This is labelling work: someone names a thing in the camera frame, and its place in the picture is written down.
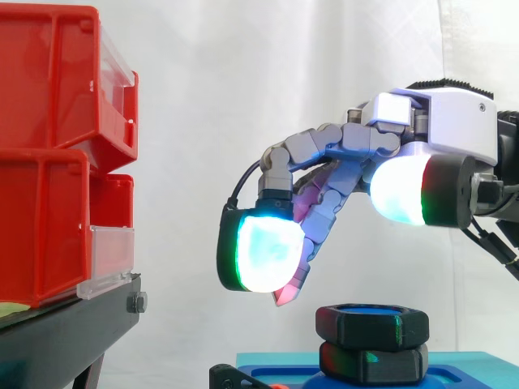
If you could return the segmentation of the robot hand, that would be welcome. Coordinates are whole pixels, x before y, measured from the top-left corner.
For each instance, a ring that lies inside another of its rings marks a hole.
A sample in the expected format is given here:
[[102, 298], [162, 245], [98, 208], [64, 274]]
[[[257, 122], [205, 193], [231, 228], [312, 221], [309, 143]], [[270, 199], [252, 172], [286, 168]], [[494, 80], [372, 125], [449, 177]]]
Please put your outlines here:
[[466, 228], [489, 200], [498, 159], [492, 94], [450, 79], [383, 92], [326, 123], [269, 147], [255, 206], [232, 194], [222, 211], [217, 274], [228, 290], [294, 300], [309, 263], [354, 192], [388, 220]]

